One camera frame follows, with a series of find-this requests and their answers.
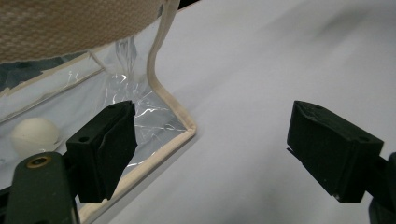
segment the black plastic bracket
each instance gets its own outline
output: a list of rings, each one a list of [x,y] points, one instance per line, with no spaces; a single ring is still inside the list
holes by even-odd
[[[395,223],[396,153],[379,157],[384,142],[330,110],[294,102],[288,151],[340,203],[373,195],[372,223]]]
[[[70,163],[78,168],[82,203],[110,199],[134,155],[134,105],[121,102],[102,110],[66,142]]]
[[[12,186],[0,191],[0,223],[79,223],[82,203],[110,199],[137,146],[134,104],[110,105],[66,142],[67,152],[22,161]]]

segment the white table surface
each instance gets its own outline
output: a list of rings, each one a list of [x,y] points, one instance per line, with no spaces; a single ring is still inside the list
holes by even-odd
[[[294,100],[322,105],[396,151],[396,2],[202,0],[157,60],[198,134],[96,223],[369,223],[286,150]]]

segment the brass insert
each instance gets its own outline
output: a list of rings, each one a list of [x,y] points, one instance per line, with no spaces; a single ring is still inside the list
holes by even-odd
[[[29,169],[35,169],[47,165],[50,161],[51,161],[51,157],[40,156],[30,160],[26,166]]]

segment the mounting hole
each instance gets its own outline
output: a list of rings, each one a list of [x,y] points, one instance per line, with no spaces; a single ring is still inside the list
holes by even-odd
[[[363,142],[369,142],[370,141],[370,139],[368,139],[367,137],[363,137],[363,136],[360,136],[359,139],[361,141],[363,141]]]
[[[27,168],[35,169],[47,165],[51,161],[49,156],[36,157],[27,163]]]
[[[80,138],[78,139],[79,142],[88,142],[88,140],[90,140],[89,137],[80,137]]]

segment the beige fabric bag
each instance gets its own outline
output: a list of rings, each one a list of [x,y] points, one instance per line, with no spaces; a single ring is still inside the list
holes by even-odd
[[[82,223],[95,220],[194,136],[191,116],[154,71],[178,2],[0,1],[0,189],[21,161],[9,138],[24,119],[53,121],[64,143],[102,108],[135,103],[139,147],[112,199],[82,206]],[[64,153],[65,145],[57,151]]]

